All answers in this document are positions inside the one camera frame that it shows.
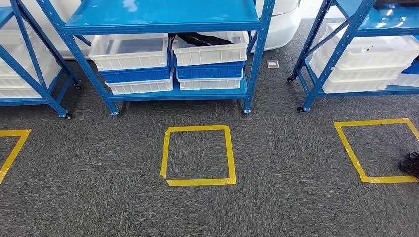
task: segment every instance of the floor marking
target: floor marking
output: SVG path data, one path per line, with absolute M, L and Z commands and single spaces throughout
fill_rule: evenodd
M 166 169 L 168 164 L 168 152 L 171 132 L 195 132 L 195 131 L 224 131 L 225 147 L 227 150 L 228 178 L 221 179 L 166 179 Z M 189 126 L 189 127 L 169 127 L 165 132 L 163 141 L 163 156 L 160 175 L 170 186 L 200 186 L 200 185 L 226 185 L 236 184 L 236 171 L 234 169 L 233 145 L 231 143 L 230 128 L 226 125 L 213 126 Z
M 20 137 L 17 141 L 16 145 L 14 146 L 13 150 L 10 152 L 10 155 L 7 157 L 6 161 L 4 162 L 3 166 L 0 169 L 0 184 L 3 182 L 4 177 L 6 176 L 7 172 L 9 171 L 10 167 L 12 166 L 14 159 L 16 158 L 17 154 L 19 153 L 20 149 L 22 149 L 23 144 L 26 142 L 26 139 L 31 133 L 32 130 L 0 130 L 0 137 Z
M 348 142 L 345 134 L 343 133 L 343 127 L 355 127 L 355 126 L 371 126 L 371 125 L 387 125 L 387 124 L 401 124 L 404 123 L 415 135 L 416 139 L 419 141 L 419 132 L 416 130 L 415 126 L 408 118 L 396 118 L 396 119 L 382 119 L 382 120 L 366 120 L 366 121 L 352 121 L 352 122 L 333 122 L 337 133 L 339 134 L 340 139 L 342 140 L 343 145 L 345 146 L 346 151 L 348 152 L 349 158 L 352 161 L 356 171 L 359 174 L 362 182 L 374 183 L 374 184 L 391 184 L 391 183 L 409 183 L 409 182 L 418 182 L 413 176 L 404 175 L 404 176 L 377 176 L 369 177 L 365 174 L 362 166 L 360 165 L 358 159 L 353 152 L 351 145 Z

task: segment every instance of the black item in bin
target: black item in bin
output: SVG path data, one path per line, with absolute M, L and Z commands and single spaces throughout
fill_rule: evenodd
M 205 36 L 196 32 L 170 33 L 169 38 L 171 39 L 176 35 L 186 43 L 195 45 L 197 47 L 233 44 L 226 39 L 222 39 L 216 36 Z

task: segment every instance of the gray carpet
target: gray carpet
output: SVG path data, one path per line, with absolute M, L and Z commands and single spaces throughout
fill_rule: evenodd
M 311 23 L 264 54 L 248 115 L 240 101 L 168 101 L 120 103 L 112 117 L 74 62 L 85 83 L 63 102 L 73 120 L 48 106 L 1 107 L 0 129 L 32 133 L 0 185 L 0 236 L 416 237 L 418 183 L 361 182 L 333 121 L 409 118 L 419 128 L 418 98 L 322 98 L 297 113 L 301 85 L 285 78 Z M 231 129 L 237 184 L 168 186 L 166 129 L 217 124 Z M 404 125 L 344 132 L 368 175 L 402 175 L 397 161 L 419 148 Z M 0 161 L 15 141 L 0 138 Z M 167 178 L 227 174 L 222 132 L 171 135 Z

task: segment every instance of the white machine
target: white machine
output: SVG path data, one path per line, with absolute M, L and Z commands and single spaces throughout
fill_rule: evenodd
M 50 1 L 64 21 L 67 21 L 70 18 L 80 4 L 80 0 Z M 299 1 L 300 0 L 276 0 L 265 50 L 280 48 L 290 42 L 301 22 Z M 72 57 L 70 51 L 67 49 L 67 46 L 56 33 L 55 29 L 50 24 L 47 17 L 45 17 L 38 4 L 34 0 L 22 0 L 22 2 L 32 13 L 38 24 L 41 25 L 49 39 L 54 43 L 60 53 L 66 58 Z M 263 3 L 263 0 L 257 0 L 256 2 L 256 9 L 259 17 L 262 15 Z M 0 6 L 10 6 L 10 1 L 0 0 Z M 16 22 L 12 20 L 5 26 L 5 29 L 18 29 L 18 27 Z M 90 41 L 93 40 L 93 36 L 86 36 L 86 38 Z M 84 55 L 88 56 L 88 46 L 79 41 L 79 39 L 76 39 L 76 42 Z
M 264 1 L 257 0 L 256 10 L 262 15 Z M 300 0 L 276 0 L 266 39 L 265 51 L 280 48 L 291 41 L 301 22 Z

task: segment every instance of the shelf frame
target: shelf frame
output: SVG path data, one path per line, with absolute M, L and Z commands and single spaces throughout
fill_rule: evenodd
M 10 0 L 11 7 L 2 7 L 3 10 L 6 10 L 8 14 L 5 18 L 0 20 L 0 25 L 4 26 L 13 16 L 15 16 L 18 23 L 19 30 L 22 33 L 25 45 L 28 49 L 31 61 L 34 65 L 35 71 L 38 76 L 39 83 L 7 52 L 7 50 L 0 45 L 0 57 L 23 79 L 28 85 L 30 85 L 41 97 L 40 98 L 0 98 L 0 106 L 19 106 L 19 105 L 40 105 L 48 104 L 50 105 L 57 113 L 59 117 L 68 117 L 71 118 L 68 114 L 68 111 L 64 109 L 60 103 L 64 97 L 65 92 L 71 82 L 74 83 L 74 86 L 79 88 L 81 83 L 77 79 L 76 74 L 73 70 L 67 65 L 65 60 L 59 54 L 58 50 L 48 39 L 44 31 L 41 29 L 39 24 L 35 21 L 33 16 L 21 2 L 21 0 Z M 29 25 L 32 27 L 34 32 L 38 37 L 43 41 L 45 46 L 55 57 L 57 63 L 62 67 L 62 70 L 54 78 L 51 85 L 47 87 L 43 79 L 43 75 L 36 58 L 34 49 L 30 42 L 27 30 L 23 23 L 23 20 L 26 20 Z M 51 95 L 57 82 L 63 78 L 63 75 L 67 74 L 63 86 L 56 98 L 53 98 Z
M 186 22 L 186 23 L 167 23 L 167 24 L 142 24 L 142 23 L 129 23 L 124 25 L 83 25 L 83 26 L 72 26 L 71 24 L 66 25 L 61 20 L 54 7 L 49 0 L 36 0 L 40 8 L 45 13 L 46 17 L 50 20 L 52 25 L 55 27 L 57 33 L 63 39 L 69 50 L 74 55 L 74 58 L 83 69 L 87 78 L 95 87 L 112 115 L 118 115 L 119 109 L 115 105 L 115 101 L 149 101 L 149 100 L 197 100 L 197 99 L 242 99 L 244 113 L 250 112 L 251 101 L 253 97 L 253 91 L 257 80 L 258 69 L 263 55 L 263 49 L 266 43 L 266 36 L 269 29 L 269 24 L 275 5 L 275 0 L 266 0 L 264 3 L 263 13 L 261 18 L 257 21 L 227 21 L 227 22 Z M 88 4 L 84 0 L 82 7 Z M 95 35 L 95 34 L 141 34 L 141 33 L 174 33 L 174 32 L 204 32 L 204 31 L 236 31 L 236 30 L 247 30 L 250 37 L 250 42 L 255 42 L 255 38 L 252 38 L 250 32 L 256 30 L 257 43 L 255 53 L 253 57 L 253 63 L 251 67 L 249 80 L 246 85 L 246 90 L 243 93 L 237 94 L 230 90 L 225 90 L 225 93 L 214 93 L 211 90 L 201 91 L 200 95 L 193 93 L 184 93 L 180 90 L 168 91 L 168 92 L 156 92 L 156 94 L 146 93 L 141 94 L 127 94 L 127 95 L 113 95 L 108 93 L 107 89 L 98 79 L 96 72 L 91 68 L 82 52 L 74 42 L 74 35 Z
M 305 101 L 302 106 L 298 108 L 300 112 L 309 111 L 312 103 L 318 96 L 372 96 L 372 95 L 412 95 L 419 94 L 419 88 L 417 87 L 404 87 L 404 86 L 388 86 L 386 90 L 381 91 L 365 91 L 365 92 L 349 92 L 349 93 L 330 93 L 327 94 L 322 90 L 322 86 L 326 82 L 332 68 L 334 68 L 346 50 L 347 46 L 352 42 L 354 37 L 367 37 L 367 36 L 398 36 L 398 35 L 419 35 L 419 16 L 418 21 L 408 22 L 411 27 L 382 27 L 382 28 L 371 28 L 367 23 L 371 23 L 367 18 L 375 16 L 377 10 L 373 8 L 376 0 L 323 0 L 320 10 L 317 14 L 315 22 L 310 30 L 309 37 L 307 38 L 300 56 L 295 64 L 291 76 L 287 78 L 288 82 L 292 82 L 297 78 L 300 80 L 304 92 L 306 94 Z M 330 35 L 325 37 L 316 46 L 312 47 L 314 39 L 319 31 L 319 28 L 332 5 L 338 6 L 346 17 L 346 21 L 334 30 Z M 314 74 L 310 68 L 308 56 L 312 54 L 317 48 L 322 46 L 325 42 L 330 40 L 339 31 L 347 26 L 342 39 L 337 44 L 336 49 L 331 55 L 325 68 L 323 69 L 320 76 Z M 304 78 L 302 69 L 306 68 L 308 71 L 309 80 Z

